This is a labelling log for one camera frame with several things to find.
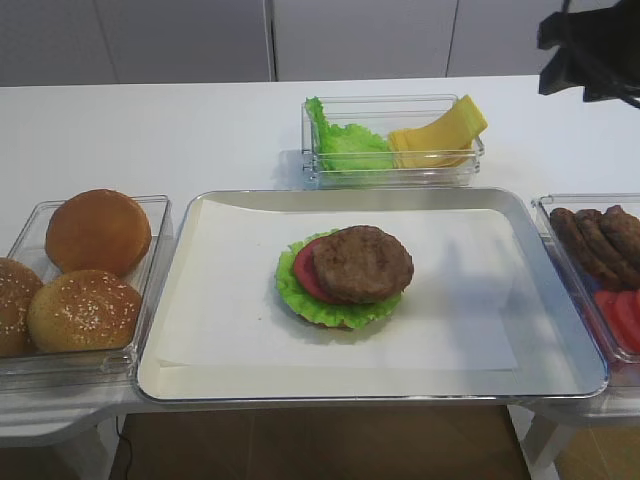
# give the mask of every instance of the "white paper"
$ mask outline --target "white paper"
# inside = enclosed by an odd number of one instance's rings
[[[324,329],[289,310],[278,257],[314,233],[356,224],[395,235],[415,274],[391,318]],[[500,370],[518,364],[503,322],[513,298],[544,313],[506,218],[491,210],[279,213],[204,201],[158,348],[203,366]]]

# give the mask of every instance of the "hamburger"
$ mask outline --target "hamburger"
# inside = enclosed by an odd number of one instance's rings
[[[358,329],[387,317],[413,278],[404,246],[358,225],[289,245],[276,270],[284,302],[311,323]]]

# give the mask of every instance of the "hamburger bun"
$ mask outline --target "hamburger bun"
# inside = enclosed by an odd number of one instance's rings
[[[38,291],[27,325],[43,352],[121,348],[133,336],[141,301],[136,290],[113,274],[79,270]]]
[[[27,312],[35,293],[42,287],[28,267],[0,258],[0,357],[31,353]]]
[[[150,244],[149,220],[136,201],[113,190],[91,190],[54,212],[45,251],[64,273],[103,270],[124,276]]]

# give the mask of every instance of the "black cable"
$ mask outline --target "black cable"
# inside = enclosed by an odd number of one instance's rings
[[[625,86],[625,82],[618,75],[616,75],[610,68],[604,65],[600,60],[596,59],[593,55],[590,55],[582,47],[578,46],[573,41],[571,35],[571,28],[569,25],[569,6],[571,0],[562,1],[562,17],[563,27],[565,33],[565,39],[567,47],[572,53],[573,57],[580,64],[580,66],[587,72],[593,81],[598,83],[604,89],[611,91],[616,97],[623,102],[640,109],[640,101],[638,101],[631,90]]]
[[[118,423],[119,423],[118,416],[116,415],[116,434],[118,435],[118,438],[121,441],[123,441],[125,445],[127,445],[127,450],[129,453],[129,461],[127,462],[127,467],[125,468],[125,471],[124,471],[125,480],[129,480],[129,472],[131,471],[131,466],[133,465],[133,445],[131,444],[131,440],[129,440],[127,437],[125,437],[122,434],[122,432],[120,431],[120,427],[118,426]]]

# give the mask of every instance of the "white cabinet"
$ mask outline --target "white cabinet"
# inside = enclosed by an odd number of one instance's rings
[[[573,0],[571,11],[616,0]],[[561,0],[459,0],[449,76],[537,74],[553,55],[537,49],[538,25]]]
[[[121,83],[271,79],[267,0],[97,0]]]
[[[114,81],[93,2],[0,1],[0,86]]]
[[[279,80],[442,77],[456,0],[273,0]]]

